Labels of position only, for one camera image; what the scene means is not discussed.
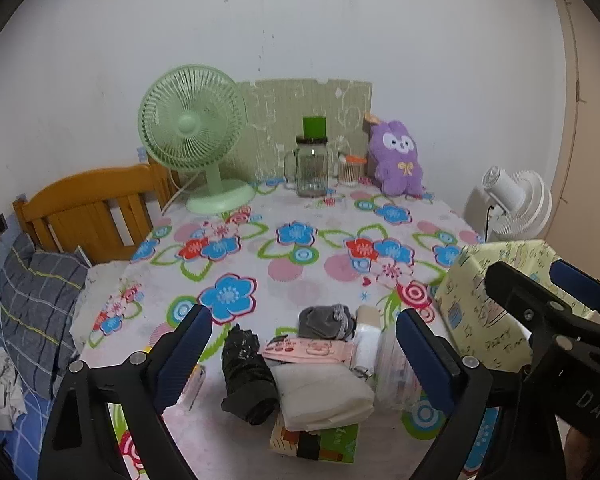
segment glass mason jar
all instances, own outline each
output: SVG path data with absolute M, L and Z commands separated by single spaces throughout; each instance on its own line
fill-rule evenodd
M 328 188 L 329 152 L 327 139 L 296 137 L 298 147 L 285 154 L 284 172 L 286 181 L 296 183 L 298 196 L 325 196 Z M 294 156 L 295 164 L 288 164 Z

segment fan base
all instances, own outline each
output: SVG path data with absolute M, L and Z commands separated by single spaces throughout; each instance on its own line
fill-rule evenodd
M 195 190 L 187 200 L 187 209 L 197 214 L 231 211 L 246 204 L 256 195 L 253 187 L 241 180 L 222 180 L 222 192 L 211 194 L 207 186 Z

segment rolled black garbage bag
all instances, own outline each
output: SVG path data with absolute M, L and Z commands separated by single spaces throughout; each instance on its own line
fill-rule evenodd
M 258 336 L 240 325 L 229 330 L 222 348 L 222 373 L 227 396 L 224 412 L 252 426 L 262 424 L 278 406 L 278 388 L 264 358 L 258 354 Z

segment yellow storage bin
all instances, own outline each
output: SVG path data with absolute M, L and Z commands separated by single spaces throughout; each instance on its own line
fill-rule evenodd
M 590 311 L 549 278 L 560 257 L 542 240 L 496 242 L 466 246 L 449 269 L 436 301 L 461 356 L 473 355 L 488 368 L 517 372 L 531 362 L 531 348 L 522 326 L 487 296 L 484 275 L 494 262 L 507 262 L 571 305 L 573 313 Z

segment plush toy face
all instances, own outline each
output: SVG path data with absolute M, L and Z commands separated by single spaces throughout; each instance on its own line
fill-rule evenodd
M 378 162 L 385 160 L 396 162 L 416 162 L 418 149 L 407 128 L 400 121 L 374 124 L 371 127 L 369 153 Z

